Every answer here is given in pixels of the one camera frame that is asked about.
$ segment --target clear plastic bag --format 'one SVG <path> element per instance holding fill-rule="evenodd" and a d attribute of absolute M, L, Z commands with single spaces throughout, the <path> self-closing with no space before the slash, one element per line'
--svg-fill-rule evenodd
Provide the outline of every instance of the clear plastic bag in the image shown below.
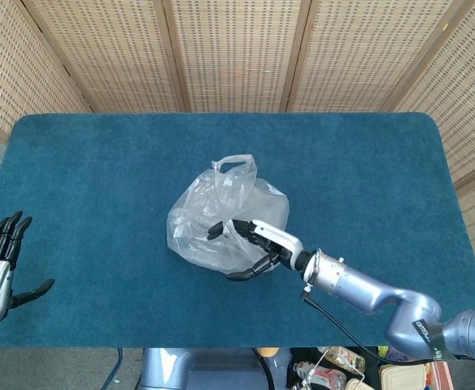
<path fill-rule="evenodd" d="M 239 164 L 223 172 L 227 164 Z M 269 182 L 256 178 L 251 154 L 212 162 L 176 201 L 167 217 L 167 245 L 185 260 L 225 274 L 244 271 L 265 252 L 236 232 L 232 219 L 261 219 L 285 229 L 288 198 Z M 223 235 L 207 239 L 207 231 L 224 221 Z"/>

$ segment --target plastic container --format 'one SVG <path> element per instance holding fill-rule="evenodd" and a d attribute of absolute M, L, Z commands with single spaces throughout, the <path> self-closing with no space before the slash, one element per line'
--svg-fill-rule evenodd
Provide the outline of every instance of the plastic container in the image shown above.
<path fill-rule="evenodd" d="M 346 390 L 375 390 L 368 384 L 360 381 L 358 379 L 350 379 L 346 384 Z"/>
<path fill-rule="evenodd" d="M 425 366 L 392 366 L 380 368 L 382 390 L 424 390 Z"/>
<path fill-rule="evenodd" d="M 332 362 L 334 365 L 341 367 L 344 370 L 350 371 L 353 374 L 363 373 L 366 369 L 366 359 L 362 356 L 350 351 L 344 347 L 319 347 L 319 352 L 325 353 L 326 349 L 329 352 L 325 355 L 325 359 L 328 362 Z"/>
<path fill-rule="evenodd" d="M 294 371 L 299 378 L 306 379 L 313 367 L 316 365 L 310 362 L 299 362 L 294 365 Z M 309 384 L 318 384 L 330 390 L 346 390 L 346 374 L 339 370 L 317 366 Z"/>

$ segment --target table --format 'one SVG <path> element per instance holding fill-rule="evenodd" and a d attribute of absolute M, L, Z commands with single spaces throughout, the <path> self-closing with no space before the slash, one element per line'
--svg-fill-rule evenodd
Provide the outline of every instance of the table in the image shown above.
<path fill-rule="evenodd" d="M 1 346 L 350 345 L 279 267 L 247 283 L 167 249 L 165 221 L 211 160 L 250 153 L 290 200 L 287 231 L 371 276 L 475 309 L 475 259 L 438 129 L 421 113 L 31 115 L 0 171 L 0 218 L 33 217 L 13 287 L 56 279 Z M 373 316 L 312 296 L 367 345 Z"/>

